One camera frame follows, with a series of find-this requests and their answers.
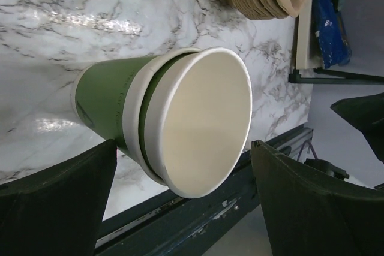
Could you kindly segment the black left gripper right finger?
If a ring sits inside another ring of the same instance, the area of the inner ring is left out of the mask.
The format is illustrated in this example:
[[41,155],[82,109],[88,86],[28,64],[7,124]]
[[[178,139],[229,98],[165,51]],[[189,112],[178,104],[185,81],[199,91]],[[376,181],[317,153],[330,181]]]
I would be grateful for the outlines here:
[[273,255],[383,255],[383,191],[329,176],[260,140],[250,155]]

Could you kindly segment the green paper cup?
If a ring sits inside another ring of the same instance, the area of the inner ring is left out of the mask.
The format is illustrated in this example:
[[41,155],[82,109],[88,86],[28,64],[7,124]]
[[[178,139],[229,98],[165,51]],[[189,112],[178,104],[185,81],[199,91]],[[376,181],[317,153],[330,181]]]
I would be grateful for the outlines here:
[[103,139],[116,141],[123,154],[161,185],[164,180],[151,170],[140,149],[140,109],[155,73],[172,59],[198,51],[189,47],[164,55],[97,62],[83,70],[72,87],[71,104],[78,118]]
[[252,102],[250,76],[235,52],[211,47],[173,58],[143,102],[144,158],[175,194],[210,194],[245,147]]

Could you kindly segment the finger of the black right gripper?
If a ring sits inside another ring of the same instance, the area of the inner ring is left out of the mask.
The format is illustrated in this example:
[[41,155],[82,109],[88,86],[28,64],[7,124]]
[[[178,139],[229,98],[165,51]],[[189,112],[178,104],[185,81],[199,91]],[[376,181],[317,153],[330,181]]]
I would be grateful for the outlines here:
[[383,164],[383,93],[341,99],[330,108],[364,136]]

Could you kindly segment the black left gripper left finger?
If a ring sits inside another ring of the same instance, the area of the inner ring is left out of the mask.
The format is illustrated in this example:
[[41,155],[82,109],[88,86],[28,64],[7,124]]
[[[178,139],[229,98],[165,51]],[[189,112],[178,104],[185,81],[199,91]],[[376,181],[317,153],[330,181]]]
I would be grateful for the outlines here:
[[116,165],[107,140],[1,185],[1,255],[92,255]]

